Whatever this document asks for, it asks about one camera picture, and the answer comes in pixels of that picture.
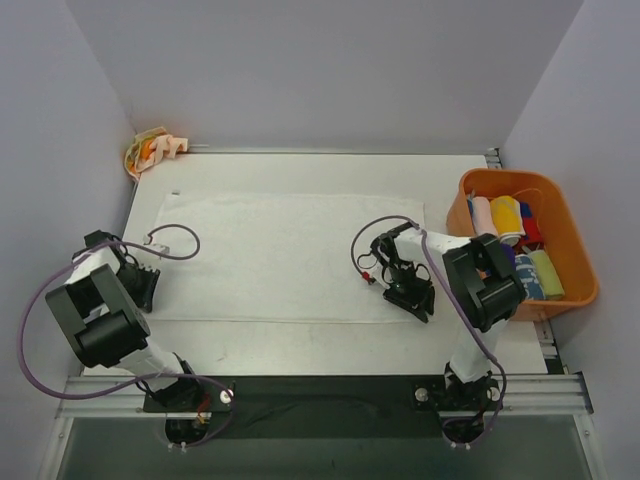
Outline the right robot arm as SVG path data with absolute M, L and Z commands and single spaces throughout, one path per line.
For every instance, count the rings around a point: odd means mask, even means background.
M 374 271 L 363 276 L 384 285 L 383 298 L 423 323 L 435 313 L 439 284 L 463 327 L 436 390 L 439 408 L 471 409 L 496 402 L 497 340 L 526 297 L 515 260 L 492 234 L 456 237 L 423 232 L 407 222 L 370 244 Z

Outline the red cloth in basket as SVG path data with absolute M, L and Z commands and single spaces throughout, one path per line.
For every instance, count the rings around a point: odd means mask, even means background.
M 514 248 L 515 253 L 525 254 L 530 251 L 542 250 L 545 242 L 530 205 L 526 202 L 520 202 L 519 205 L 524 234 Z

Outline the aluminium frame rail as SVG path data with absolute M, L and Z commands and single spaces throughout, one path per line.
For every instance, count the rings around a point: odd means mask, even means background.
M 364 407 L 374 413 L 393 407 L 417 412 L 437 412 L 444 417 L 499 411 L 505 415 L 581 415 L 593 411 L 582 375 L 515 374 L 499 384 L 496 402 L 471 409 L 439 408 L 429 398 L 439 375 L 426 376 L 227 376 L 209 387 L 208 397 L 196 407 L 167 409 L 135 386 L 116 393 L 88 398 L 93 390 L 124 382 L 119 376 L 81 376 L 67 381 L 57 411 L 60 418 L 174 418 L 191 419 L 230 409 L 265 409 L 333 405 Z

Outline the crumpled orange cloth pile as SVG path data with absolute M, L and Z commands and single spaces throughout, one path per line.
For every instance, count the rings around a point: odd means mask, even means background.
M 142 173 L 165 159 L 174 160 L 189 149 L 189 140 L 170 134 L 164 127 L 156 127 L 134 136 L 127 149 L 123 166 L 134 182 L 139 182 Z

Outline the green rolled towel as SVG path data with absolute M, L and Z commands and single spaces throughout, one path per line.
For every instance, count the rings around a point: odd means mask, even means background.
M 528 254 L 547 300 L 560 300 L 565 295 L 559 275 L 545 250 L 535 250 Z

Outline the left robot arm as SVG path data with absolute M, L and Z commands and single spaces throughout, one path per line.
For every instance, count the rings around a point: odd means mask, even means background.
M 69 278 L 45 301 L 80 362 L 117 367 L 135 377 L 148 397 L 167 409 L 188 412 L 205 399 L 204 387 L 189 376 L 188 363 L 151 339 L 145 315 L 153 310 L 159 258 L 138 260 L 119 238 L 96 230 L 73 259 Z

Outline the blue patterned rolled towel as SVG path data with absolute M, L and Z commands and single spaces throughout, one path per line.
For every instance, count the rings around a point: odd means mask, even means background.
M 527 300 L 545 300 L 546 296 L 532 259 L 526 254 L 515 256 L 515 269 L 525 289 Z

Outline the purple rolled towel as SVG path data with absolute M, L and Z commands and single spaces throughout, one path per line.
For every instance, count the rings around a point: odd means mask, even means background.
M 516 264 L 516 253 L 515 250 L 508 244 L 504 244 L 501 243 L 500 247 L 502 248 L 503 252 L 505 253 L 505 255 L 507 256 L 507 258 L 509 259 L 509 261 L 515 265 Z

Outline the yellow rolled towel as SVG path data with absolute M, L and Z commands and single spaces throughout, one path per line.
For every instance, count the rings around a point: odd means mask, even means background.
M 513 197 L 503 195 L 490 201 L 493 224 L 500 236 L 524 234 L 520 203 Z

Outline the orange plastic basket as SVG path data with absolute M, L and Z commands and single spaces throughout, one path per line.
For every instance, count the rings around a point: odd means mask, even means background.
M 599 290 L 580 232 L 560 187 L 548 177 L 527 171 L 472 169 L 459 181 L 458 192 L 446 219 L 454 236 L 475 234 L 467 196 L 475 193 L 492 199 L 510 195 L 532 209 L 546 251 L 559 275 L 565 295 L 559 300 L 527 300 L 515 314 L 518 321 L 551 319 L 592 303 Z

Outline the pink rolled towel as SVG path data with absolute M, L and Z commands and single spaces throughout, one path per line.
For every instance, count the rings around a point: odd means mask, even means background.
M 490 234 L 498 237 L 498 231 L 494 225 L 490 201 L 485 197 L 475 196 L 471 200 L 472 223 L 478 236 Z

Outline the black base mat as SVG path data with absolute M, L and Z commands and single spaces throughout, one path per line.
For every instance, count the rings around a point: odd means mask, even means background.
M 501 408 L 488 375 L 222 376 L 180 380 L 145 393 L 143 410 L 165 414 L 170 439 L 423 439 L 471 444 Z

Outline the white towel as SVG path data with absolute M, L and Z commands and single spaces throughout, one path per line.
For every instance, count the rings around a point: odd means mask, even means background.
M 409 199 L 357 195 L 169 194 L 155 234 L 171 253 L 163 260 L 151 318 L 165 321 L 405 323 L 410 315 L 368 286 L 350 260 L 394 221 L 363 235 L 381 216 L 424 218 Z

